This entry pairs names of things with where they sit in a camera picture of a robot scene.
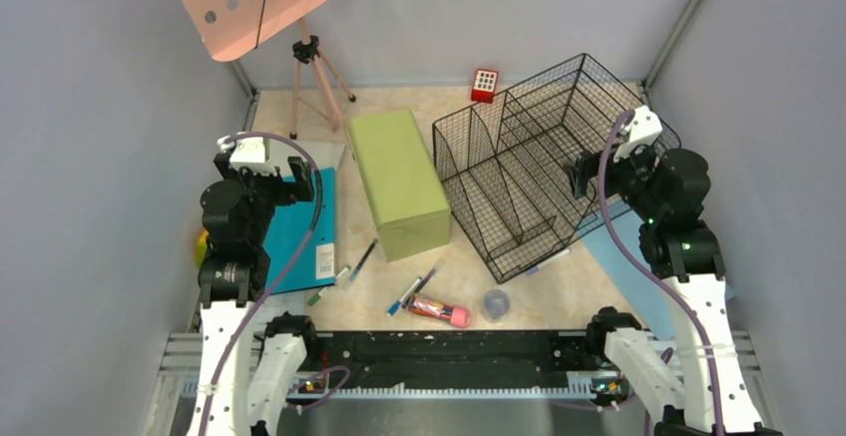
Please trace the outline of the teal folder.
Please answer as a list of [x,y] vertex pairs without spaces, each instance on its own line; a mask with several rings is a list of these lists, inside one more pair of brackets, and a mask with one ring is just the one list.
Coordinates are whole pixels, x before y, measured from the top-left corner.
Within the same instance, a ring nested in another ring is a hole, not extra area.
[[315,203],[299,203],[278,207],[270,222],[263,248],[270,258],[265,287],[273,294],[332,285],[336,281],[335,265],[335,177],[334,168],[320,171],[323,200],[313,234],[289,272],[276,284],[288,261],[299,248],[310,229]]

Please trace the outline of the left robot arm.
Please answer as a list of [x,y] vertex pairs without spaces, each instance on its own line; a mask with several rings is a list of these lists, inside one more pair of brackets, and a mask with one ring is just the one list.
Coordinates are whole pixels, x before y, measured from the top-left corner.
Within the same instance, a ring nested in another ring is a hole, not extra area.
[[311,319],[284,313],[256,331],[270,258],[263,247],[275,210],[322,201],[310,164],[288,158],[293,179],[235,169],[214,158],[220,181],[201,197],[207,250],[199,270],[202,357],[191,435],[274,435],[298,369],[318,360]]

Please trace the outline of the black wire desk organizer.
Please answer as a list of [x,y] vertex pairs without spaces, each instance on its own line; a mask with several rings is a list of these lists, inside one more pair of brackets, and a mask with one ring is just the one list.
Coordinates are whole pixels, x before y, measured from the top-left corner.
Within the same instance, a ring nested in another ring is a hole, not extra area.
[[575,198],[565,169],[600,152],[615,117],[641,104],[582,53],[433,123],[452,215],[496,282],[603,226],[596,184]]

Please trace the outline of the grey white folder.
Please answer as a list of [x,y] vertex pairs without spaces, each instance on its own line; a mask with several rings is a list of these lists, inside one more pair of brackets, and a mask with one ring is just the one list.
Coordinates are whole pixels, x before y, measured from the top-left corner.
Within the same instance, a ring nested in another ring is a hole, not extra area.
[[[314,159],[315,166],[323,171],[327,169],[338,169],[341,162],[343,152],[345,150],[344,144],[314,142],[296,140],[295,143],[309,153]],[[298,150],[288,144],[273,141],[270,143],[270,157],[269,165],[270,172],[273,175],[282,176],[286,181],[294,181],[293,172],[289,166],[289,157],[300,157],[305,161],[305,158]]]

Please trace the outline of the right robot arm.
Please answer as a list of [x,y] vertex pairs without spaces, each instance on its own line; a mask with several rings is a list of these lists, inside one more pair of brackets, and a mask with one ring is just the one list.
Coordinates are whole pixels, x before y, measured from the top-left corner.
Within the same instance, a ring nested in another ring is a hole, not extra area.
[[674,331],[675,375],[632,317],[610,309],[596,315],[585,354],[598,368],[616,366],[643,403],[655,435],[772,435],[749,396],[729,326],[721,248],[700,215],[710,190],[706,160],[685,149],[612,145],[583,152],[568,167],[577,197],[598,183],[604,220],[608,196],[638,215],[641,258],[607,230],[633,266],[661,291]]

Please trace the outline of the light blue clipboard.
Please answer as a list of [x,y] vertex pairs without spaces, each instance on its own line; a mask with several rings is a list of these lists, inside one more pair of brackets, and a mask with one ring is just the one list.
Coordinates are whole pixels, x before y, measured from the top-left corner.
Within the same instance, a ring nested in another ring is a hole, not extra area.
[[[617,198],[609,202],[609,212],[621,242],[640,264],[646,265],[638,242],[641,219]],[[663,300],[664,293],[622,255],[599,211],[580,224],[577,236],[631,305],[633,312],[637,313],[642,324],[659,340],[673,339],[674,330]]]

